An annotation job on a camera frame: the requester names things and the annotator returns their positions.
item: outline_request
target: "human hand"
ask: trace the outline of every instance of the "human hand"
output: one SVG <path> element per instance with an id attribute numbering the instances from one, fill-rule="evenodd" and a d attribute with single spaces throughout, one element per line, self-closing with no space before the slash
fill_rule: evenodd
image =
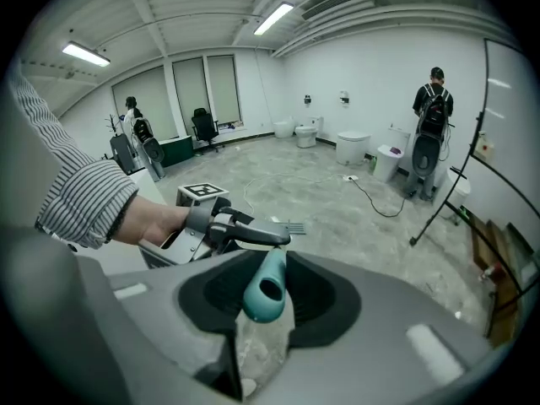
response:
<path id="1" fill-rule="evenodd" d="M 165 206 L 136 196 L 113 239 L 130 245 L 147 240 L 161 246 L 169 235 L 184 228 L 188 213 L 186 207 Z"/>

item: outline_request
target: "black t-shirt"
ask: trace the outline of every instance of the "black t-shirt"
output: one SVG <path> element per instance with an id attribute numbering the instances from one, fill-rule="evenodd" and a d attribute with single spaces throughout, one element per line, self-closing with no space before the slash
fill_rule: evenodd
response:
<path id="1" fill-rule="evenodd" d="M 445 89 L 440 84 L 431 84 L 431 88 L 436 95 L 442 95 L 442 92 Z M 422 104 L 424 103 L 426 97 L 428 97 L 428 92 L 425 90 L 424 86 L 422 86 L 418 89 L 416 98 L 414 98 L 413 110 L 420 112 L 420 108 L 422 107 Z M 448 100 L 446 101 L 446 103 L 448 104 L 448 116 L 450 117 L 452 115 L 452 112 L 454 111 L 454 98 L 452 97 L 450 92 L 448 92 Z"/>

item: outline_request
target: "person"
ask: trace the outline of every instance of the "person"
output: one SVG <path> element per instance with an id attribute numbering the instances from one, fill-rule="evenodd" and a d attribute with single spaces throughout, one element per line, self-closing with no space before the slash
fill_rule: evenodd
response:
<path id="1" fill-rule="evenodd" d="M 41 205 L 38 222 L 60 238 L 99 248 L 113 239 L 160 246 L 185 226 L 188 208 L 150 202 L 114 160 L 81 151 L 20 72 L 12 68 L 8 87 L 42 142 L 62 168 Z"/>
<path id="2" fill-rule="evenodd" d="M 431 69 L 431 74 L 429 76 L 429 84 L 423 85 L 418 89 L 416 97 L 414 98 L 413 110 L 414 114 L 420 118 L 420 111 L 422 109 L 423 103 L 432 95 L 441 95 L 443 99 L 446 100 L 448 116 L 452 115 L 454 111 L 454 98 L 450 92 L 443 87 L 445 84 L 445 73 L 440 67 L 434 67 Z M 422 193 L 420 194 L 420 199 L 424 201 L 430 201 L 433 191 L 433 185 L 435 183 L 435 170 L 424 178 L 424 184 L 422 188 Z M 405 195 L 407 197 L 413 197 L 417 191 L 419 176 L 414 172 L 413 167 L 409 172 L 407 178 L 407 184 L 405 186 Z"/>
<path id="3" fill-rule="evenodd" d="M 137 100 L 133 96 L 129 96 L 128 98 L 126 98 L 126 108 L 127 113 L 124 117 L 124 122 L 122 123 L 122 129 L 124 130 L 124 133 L 126 134 L 127 140 L 129 141 L 133 151 L 137 152 L 138 157 L 141 159 L 143 165 L 148 170 L 150 176 L 152 177 L 152 180 L 159 181 L 163 177 L 165 177 L 165 171 L 163 169 L 163 166 L 161 166 L 159 162 L 153 162 L 149 158 L 149 156 L 144 151 L 143 145 L 140 143 L 137 135 L 133 130 L 135 124 L 137 123 L 137 120 L 144 119 L 143 114 L 137 108 Z M 152 128 L 149 121 L 147 119 L 144 119 L 144 121 L 151 132 Z"/>

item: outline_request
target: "floor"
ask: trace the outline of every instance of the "floor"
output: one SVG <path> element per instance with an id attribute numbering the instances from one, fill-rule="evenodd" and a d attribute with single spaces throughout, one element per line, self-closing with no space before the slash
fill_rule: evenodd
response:
<path id="1" fill-rule="evenodd" d="M 173 165 L 157 186 L 165 201 L 174 205 L 179 185 L 209 181 L 230 191 L 233 206 L 256 218 L 303 222 L 307 234 L 295 235 L 289 250 L 311 252 L 407 281 L 451 313 L 461 312 L 461 319 L 482 333 L 490 289 L 478 281 L 470 229 L 436 218 L 411 247 L 409 239 L 432 214 L 431 204 L 416 197 L 405 201 L 398 217 L 384 218 L 343 175 L 358 176 L 358 183 L 386 214 L 401 207 L 405 177 L 396 175 L 389 184 L 381 183 L 370 174 L 367 162 L 343 166 L 335 156 L 335 148 L 324 143 L 301 149 L 295 138 L 264 137 L 229 144 L 219 153 L 208 151 Z M 255 324 L 243 315 L 238 323 L 240 371 L 255 380 L 258 389 L 284 361 L 284 338 L 293 328 L 290 304 L 272 324 Z"/>

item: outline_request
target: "gray pants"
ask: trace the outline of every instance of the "gray pants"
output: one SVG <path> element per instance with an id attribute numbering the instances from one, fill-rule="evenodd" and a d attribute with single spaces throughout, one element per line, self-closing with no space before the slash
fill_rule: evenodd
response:
<path id="1" fill-rule="evenodd" d="M 421 197 L 423 199 L 431 199 L 431 194 L 433 193 L 433 185 L 435 183 L 435 172 L 437 171 L 437 168 L 433 170 L 433 172 L 428 175 L 427 177 L 424 177 L 424 185 L 422 186 L 422 195 Z M 407 185 L 405 186 L 405 193 L 414 193 L 418 189 L 419 184 L 419 176 L 416 174 L 411 167 L 411 171 L 408 173 L 407 178 Z"/>
<path id="2" fill-rule="evenodd" d="M 159 181 L 165 177 L 165 170 L 163 169 L 163 166 L 161 166 L 159 162 L 153 162 L 144 151 L 142 145 L 139 144 L 135 149 L 137 150 L 138 157 L 141 159 L 144 167 L 150 173 L 153 181 Z"/>

